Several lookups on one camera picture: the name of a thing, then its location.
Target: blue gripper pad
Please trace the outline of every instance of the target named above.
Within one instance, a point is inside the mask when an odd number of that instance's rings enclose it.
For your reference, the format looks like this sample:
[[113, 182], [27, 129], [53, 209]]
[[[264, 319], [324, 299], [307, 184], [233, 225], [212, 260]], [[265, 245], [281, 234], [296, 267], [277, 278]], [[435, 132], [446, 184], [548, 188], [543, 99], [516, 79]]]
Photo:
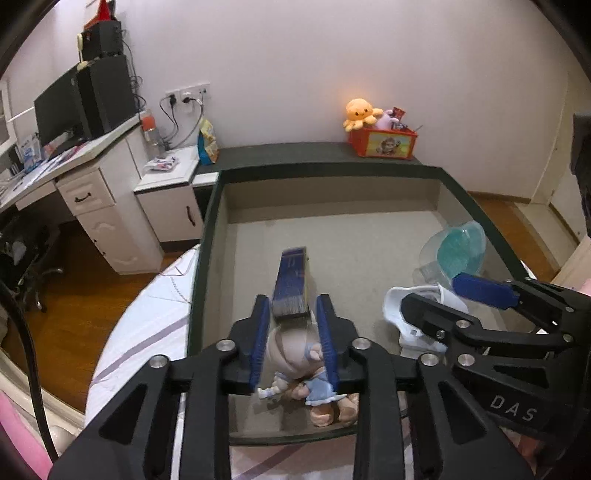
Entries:
[[267, 335], [269, 333], [270, 309], [269, 299], [264, 297], [262, 301], [261, 314], [258, 318], [258, 326], [256, 329], [255, 341], [252, 345], [250, 354], [251, 373], [248, 379], [252, 391], [255, 391], [256, 386], [261, 379], [262, 364], [265, 359], [265, 351], [267, 349]]
[[460, 273], [453, 277], [452, 286], [460, 297], [478, 301], [500, 310], [516, 307], [519, 303], [519, 295], [508, 283]]
[[320, 336], [320, 346], [324, 356], [324, 368], [326, 369], [326, 378], [335, 390], [339, 388], [339, 371], [337, 364], [337, 355], [330, 337], [329, 321], [327, 312], [319, 295], [316, 300], [316, 323], [318, 324], [318, 334]]

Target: black cable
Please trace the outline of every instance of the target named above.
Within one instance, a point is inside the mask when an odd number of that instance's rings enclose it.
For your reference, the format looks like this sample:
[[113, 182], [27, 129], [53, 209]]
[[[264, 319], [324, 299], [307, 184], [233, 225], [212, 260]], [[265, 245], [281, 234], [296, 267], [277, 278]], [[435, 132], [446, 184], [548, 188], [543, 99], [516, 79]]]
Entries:
[[35, 418], [37, 419], [37, 425], [39, 426], [39, 434], [41, 435], [41, 440], [43, 440], [43, 445], [45, 446], [45, 450], [47, 450], [49, 458], [52, 462], [55, 462], [58, 459], [58, 454], [56, 447], [53, 445], [53, 440], [51, 439], [45, 409], [43, 408], [43, 396], [41, 395], [39, 370], [37, 369], [37, 356], [35, 354], [35, 346], [33, 345], [31, 332], [29, 331], [27, 321], [25, 320], [21, 308], [18, 306], [16, 300], [12, 297], [12, 293], [2, 280], [0, 280], [0, 305], [6, 310], [8, 317], [17, 328], [18, 336], [21, 338], [22, 348], [25, 350], [25, 358], [27, 360], [27, 369], [29, 370], [29, 390], [31, 391], [33, 411], [35, 412]]
[[129, 48], [129, 45], [127, 45], [127, 42], [125, 40], [122, 40], [122, 42], [123, 42], [123, 45], [125, 45], [127, 47], [127, 50], [129, 51], [129, 61], [131, 64], [131, 73], [132, 73], [132, 75], [129, 76], [129, 82], [131, 84], [131, 91], [134, 94], [135, 107], [137, 108], [137, 111], [138, 111], [138, 120], [141, 123], [142, 119], [141, 119], [139, 113], [142, 110], [142, 108], [144, 108], [146, 106], [146, 100], [138, 92], [139, 92], [139, 88], [141, 87], [142, 83], [144, 82], [144, 79], [142, 77], [140, 77], [139, 75], [137, 75], [137, 73], [135, 72], [134, 54], [131, 51], [131, 48]]
[[160, 109], [164, 112], [164, 115], [166, 115], [168, 117], [168, 119], [172, 122], [173, 124], [173, 131], [168, 134], [165, 135], [163, 137], [164, 141], [171, 141], [177, 134], [178, 134], [178, 130], [179, 130], [179, 126], [177, 123], [177, 119], [174, 117], [174, 107], [171, 107], [170, 110], [172, 111], [173, 115], [172, 117], [168, 114], [168, 112], [166, 110], [164, 110], [163, 106], [162, 106], [162, 102], [164, 100], [168, 99], [168, 97], [164, 97], [160, 99], [159, 105], [160, 105]]
[[179, 143], [177, 143], [175, 146], [171, 147], [171, 150], [174, 150], [175, 148], [180, 147], [181, 145], [183, 145], [191, 135], [193, 135], [194, 131], [197, 129], [197, 127], [199, 126], [199, 122], [201, 122], [201, 119], [203, 118], [203, 113], [205, 111], [205, 108], [203, 106], [203, 94], [201, 95], [201, 101], [198, 102], [195, 98], [189, 98], [189, 99], [183, 99], [183, 103], [189, 103], [189, 102], [195, 102], [197, 103], [200, 107], [201, 107], [201, 113], [199, 113], [199, 118], [197, 118], [197, 122], [195, 123], [195, 126], [193, 127], [193, 129], [189, 132], [189, 134], [183, 138]]

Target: orange storage box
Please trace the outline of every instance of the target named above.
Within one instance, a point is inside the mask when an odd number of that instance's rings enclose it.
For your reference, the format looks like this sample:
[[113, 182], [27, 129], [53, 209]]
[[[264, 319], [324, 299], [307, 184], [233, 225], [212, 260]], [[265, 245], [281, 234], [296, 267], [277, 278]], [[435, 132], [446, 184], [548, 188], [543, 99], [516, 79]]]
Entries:
[[360, 157], [385, 157], [410, 160], [418, 135], [409, 128], [376, 130], [361, 128], [349, 132], [349, 143]]

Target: black speaker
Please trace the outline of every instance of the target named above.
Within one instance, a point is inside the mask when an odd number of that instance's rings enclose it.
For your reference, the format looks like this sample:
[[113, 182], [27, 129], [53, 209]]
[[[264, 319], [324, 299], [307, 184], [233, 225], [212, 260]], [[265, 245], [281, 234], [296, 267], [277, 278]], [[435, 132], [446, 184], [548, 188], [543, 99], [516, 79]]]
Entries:
[[121, 55], [123, 35], [121, 22], [106, 20], [97, 22], [82, 32], [82, 58], [94, 60], [97, 57]]
[[137, 113], [125, 55], [102, 57], [72, 78], [87, 140], [117, 128]]

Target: blue book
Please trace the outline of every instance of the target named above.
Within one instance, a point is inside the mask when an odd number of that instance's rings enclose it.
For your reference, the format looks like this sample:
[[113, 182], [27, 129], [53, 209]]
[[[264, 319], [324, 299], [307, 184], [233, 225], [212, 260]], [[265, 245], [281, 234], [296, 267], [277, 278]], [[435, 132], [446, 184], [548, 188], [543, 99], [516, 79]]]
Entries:
[[310, 315], [306, 269], [305, 247], [283, 251], [273, 292], [272, 312], [275, 321]]

